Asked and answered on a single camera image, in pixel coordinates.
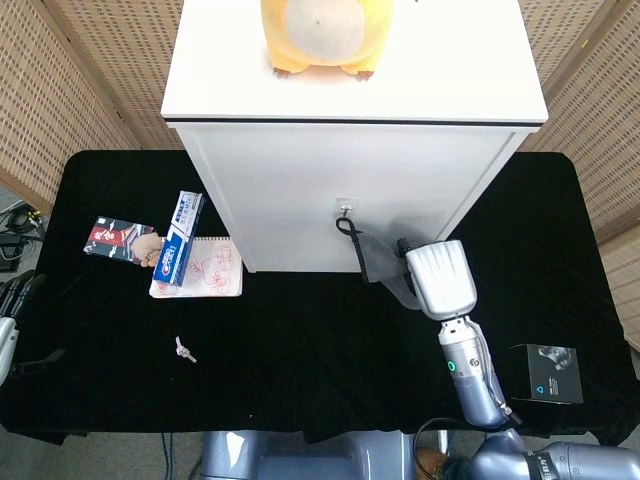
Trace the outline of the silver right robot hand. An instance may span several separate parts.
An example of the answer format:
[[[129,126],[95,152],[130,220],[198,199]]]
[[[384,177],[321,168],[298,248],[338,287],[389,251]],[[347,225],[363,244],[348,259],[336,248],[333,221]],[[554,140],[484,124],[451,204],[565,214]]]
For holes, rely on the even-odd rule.
[[[408,273],[397,279],[393,293],[405,308],[439,322],[474,309],[477,290],[460,240],[411,247],[401,238],[397,248]]]

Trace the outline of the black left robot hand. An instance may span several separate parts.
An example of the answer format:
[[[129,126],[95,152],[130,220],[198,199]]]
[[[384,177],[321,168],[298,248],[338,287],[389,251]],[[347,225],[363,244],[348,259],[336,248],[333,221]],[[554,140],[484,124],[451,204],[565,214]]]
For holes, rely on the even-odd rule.
[[[1,285],[1,317],[20,322],[33,304],[36,291],[46,280],[45,274],[28,270]]]

